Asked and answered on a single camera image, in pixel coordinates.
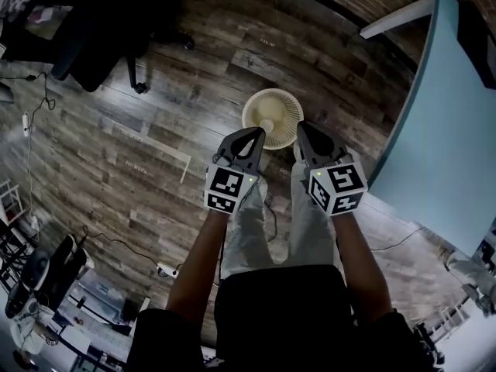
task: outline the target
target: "desk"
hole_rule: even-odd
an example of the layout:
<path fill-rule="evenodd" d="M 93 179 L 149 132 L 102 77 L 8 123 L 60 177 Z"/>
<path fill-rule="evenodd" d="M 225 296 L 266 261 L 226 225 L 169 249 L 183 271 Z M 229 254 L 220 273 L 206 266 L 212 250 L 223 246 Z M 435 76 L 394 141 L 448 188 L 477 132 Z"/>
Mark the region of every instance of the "desk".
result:
<path fill-rule="evenodd" d="M 471 256 L 496 216 L 496 91 L 456 39 L 458 9 L 457 0 L 435 0 L 418 72 L 369 186 Z"/>

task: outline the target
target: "black shirt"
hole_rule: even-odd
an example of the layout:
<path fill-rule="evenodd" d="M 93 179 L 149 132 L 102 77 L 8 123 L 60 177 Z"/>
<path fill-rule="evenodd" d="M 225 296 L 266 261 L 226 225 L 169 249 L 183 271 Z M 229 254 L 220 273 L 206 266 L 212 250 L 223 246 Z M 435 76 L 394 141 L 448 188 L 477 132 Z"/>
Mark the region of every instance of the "black shirt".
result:
<path fill-rule="evenodd" d="M 234 274 L 215 300 L 217 357 L 226 370 L 297 366 L 320 370 L 431 370 L 401 314 L 353 324 L 334 266 Z M 126 372 L 203 368 L 198 330 L 173 312 L 139 314 Z"/>

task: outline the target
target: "fan grille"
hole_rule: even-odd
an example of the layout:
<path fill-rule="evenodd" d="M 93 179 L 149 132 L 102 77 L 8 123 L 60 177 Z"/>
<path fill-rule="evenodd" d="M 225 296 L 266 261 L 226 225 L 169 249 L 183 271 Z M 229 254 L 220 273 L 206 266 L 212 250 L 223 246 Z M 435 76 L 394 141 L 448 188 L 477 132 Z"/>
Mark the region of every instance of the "fan grille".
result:
<path fill-rule="evenodd" d="M 284 90 L 276 88 L 262 90 L 252 96 L 246 103 L 243 110 L 243 128 L 255 126 L 251 118 L 251 112 L 257 109 L 260 102 L 265 98 L 276 98 L 280 100 L 284 104 L 285 115 L 279 130 L 266 135 L 263 148 L 270 150 L 283 149 L 296 140 L 296 128 L 298 123 L 303 120 L 301 105 L 293 95 Z"/>

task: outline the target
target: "round fan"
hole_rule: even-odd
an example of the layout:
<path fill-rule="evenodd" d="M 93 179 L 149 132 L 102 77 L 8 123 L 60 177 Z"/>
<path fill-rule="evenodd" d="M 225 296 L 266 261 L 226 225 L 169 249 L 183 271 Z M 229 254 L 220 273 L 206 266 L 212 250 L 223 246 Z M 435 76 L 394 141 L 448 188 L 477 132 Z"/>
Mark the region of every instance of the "round fan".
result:
<path fill-rule="evenodd" d="M 303 120 L 303 110 L 289 92 L 268 88 L 248 100 L 241 119 L 243 128 L 262 127 L 265 130 L 264 149 L 277 150 L 296 140 L 296 126 Z"/>

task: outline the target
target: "floor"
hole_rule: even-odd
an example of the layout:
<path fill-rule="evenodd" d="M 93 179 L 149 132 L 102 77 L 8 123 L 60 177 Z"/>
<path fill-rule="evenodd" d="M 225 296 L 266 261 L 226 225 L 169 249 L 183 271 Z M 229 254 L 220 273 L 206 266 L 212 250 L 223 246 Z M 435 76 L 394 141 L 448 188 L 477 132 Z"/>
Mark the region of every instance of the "floor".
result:
<path fill-rule="evenodd" d="M 40 243 L 53 249 L 65 233 L 104 233 L 175 267 L 184 261 L 206 211 L 205 168 L 222 138 L 241 127 L 244 103 L 264 88 L 298 98 L 305 117 L 333 128 L 361 155 L 369 174 L 398 118 L 414 74 L 380 44 L 311 0 L 184 0 L 180 27 L 196 42 L 150 46 L 129 87 L 121 61 L 94 93 L 75 81 L 48 81 L 53 111 L 36 113 L 32 138 L 33 213 Z M 3 76 L 27 75 L 40 64 L 0 64 Z M 29 207 L 28 142 L 21 115 L 43 97 L 43 80 L 5 81 L 15 104 L 2 108 L 2 174 L 21 184 Z M 277 213 L 276 261 L 285 258 L 291 222 L 290 148 L 263 155 L 268 200 Z M 367 196 L 356 213 L 372 248 L 396 244 L 419 226 Z M 267 214 L 267 236 L 274 220 Z M 376 252 L 394 306 L 412 324 L 463 298 L 459 283 L 436 259 L 424 231 Z M 96 270 L 141 302 L 164 307 L 173 281 L 153 263 L 106 238 L 86 242 Z M 202 338 L 215 343 L 212 288 Z"/>

